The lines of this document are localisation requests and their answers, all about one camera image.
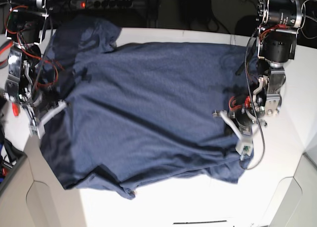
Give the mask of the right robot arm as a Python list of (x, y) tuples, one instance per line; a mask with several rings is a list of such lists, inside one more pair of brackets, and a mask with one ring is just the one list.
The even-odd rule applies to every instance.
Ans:
[(49, 58), (51, 43), (41, 51), (46, 31), (53, 30), (51, 11), (56, 0), (7, 0), (10, 11), (5, 19), (8, 40), (8, 77), (4, 94), (21, 106), (30, 123), (38, 125), (50, 111), (59, 106), (54, 87), (63, 67)]

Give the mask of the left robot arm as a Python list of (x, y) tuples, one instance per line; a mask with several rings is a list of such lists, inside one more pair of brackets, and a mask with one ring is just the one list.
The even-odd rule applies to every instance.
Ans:
[(279, 113), (280, 91), (286, 81), (284, 65), (295, 57), (308, 1), (316, 0), (258, 0), (257, 25), (236, 71), (237, 75), (245, 72), (248, 93), (242, 104), (230, 108), (244, 135), (252, 135), (253, 124), (265, 124), (265, 116)]

